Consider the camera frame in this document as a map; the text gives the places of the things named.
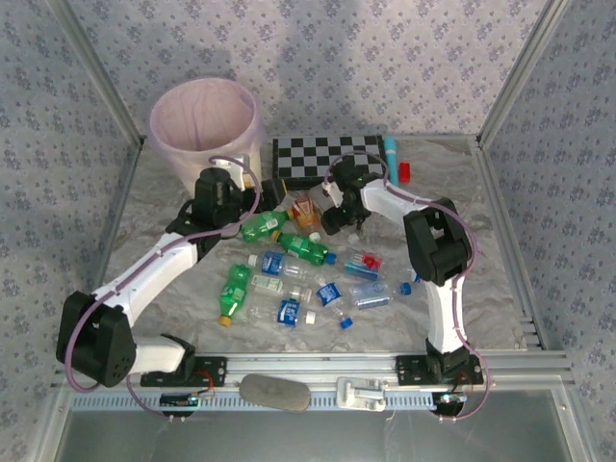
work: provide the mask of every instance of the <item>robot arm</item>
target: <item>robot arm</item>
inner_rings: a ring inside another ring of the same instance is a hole
[[[64,362],[68,341],[83,313],[106,297],[77,337],[73,369],[107,387],[132,373],[167,372],[180,381],[190,377],[193,346],[170,335],[134,338],[132,327],[156,295],[220,240],[220,234],[192,237],[237,222],[255,198],[254,190],[237,187],[231,173],[217,167],[201,171],[194,190],[194,199],[131,268],[91,295],[75,292],[66,299],[56,350],[59,361]],[[263,182],[262,190],[259,212],[272,210],[286,194],[281,180]]]
[[[458,278],[453,291],[453,279],[467,267],[471,246],[462,226],[429,206],[437,203],[456,212],[446,198],[432,201],[415,196],[392,185],[385,186],[375,174],[361,174],[352,160],[342,160],[332,168],[334,181],[323,183],[323,189],[334,207],[323,213],[321,224],[327,234],[335,234],[349,224],[361,226],[371,214],[378,213],[402,226],[406,232],[409,258],[415,272],[425,282],[430,311],[430,328],[426,339],[428,364],[438,377],[468,361],[469,352],[457,335],[460,327],[466,339],[462,321],[462,283]],[[406,200],[400,195],[414,200]],[[456,296],[457,320],[453,318],[452,302]]]

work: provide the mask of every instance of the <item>green plastic bottle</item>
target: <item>green plastic bottle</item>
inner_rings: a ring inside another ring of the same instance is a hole
[[[246,288],[251,270],[244,265],[233,265],[229,270],[227,282],[220,294],[220,325],[231,325],[231,318],[240,311],[246,298]]]
[[[324,263],[325,256],[329,252],[325,245],[313,243],[308,238],[297,234],[282,234],[280,231],[274,231],[271,239],[282,245],[288,254],[307,260],[317,267]]]
[[[252,243],[282,228],[282,225],[291,218],[293,218],[292,210],[264,212],[259,217],[251,218],[242,225],[242,236],[247,243]]]

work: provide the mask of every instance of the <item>black and white checkerboard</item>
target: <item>black and white checkerboard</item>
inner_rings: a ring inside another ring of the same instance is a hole
[[[348,151],[366,151],[385,160],[381,136],[306,137],[273,140],[273,177],[282,178],[289,190],[307,190],[322,182],[327,167]],[[366,173],[383,174],[374,158],[355,154],[353,160]]]

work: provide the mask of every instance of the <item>blue bottle cap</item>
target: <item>blue bottle cap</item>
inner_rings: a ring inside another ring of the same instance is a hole
[[[385,148],[385,151],[396,151],[396,140],[394,140],[392,137],[385,137],[383,138],[383,147]]]
[[[336,254],[330,252],[327,255],[325,255],[325,263],[327,265],[335,265],[336,264]]]
[[[345,320],[340,321],[340,326],[343,329],[348,329],[353,325],[353,320],[351,318],[346,318]]]
[[[402,282],[400,284],[400,293],[403,295],[411,295],[411,292],[413,292],[413,288],[411,287],[411,285],[408,282]]]

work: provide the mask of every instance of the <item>plastic bag liner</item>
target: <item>plastic bag liner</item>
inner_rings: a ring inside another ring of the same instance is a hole
[[[259,104],[237,82],[197,79],[165,93],[150,115],[158,153],[191,197],[194,182],[211,156],[244,154],[261,181],[259,149],[266,138]]]

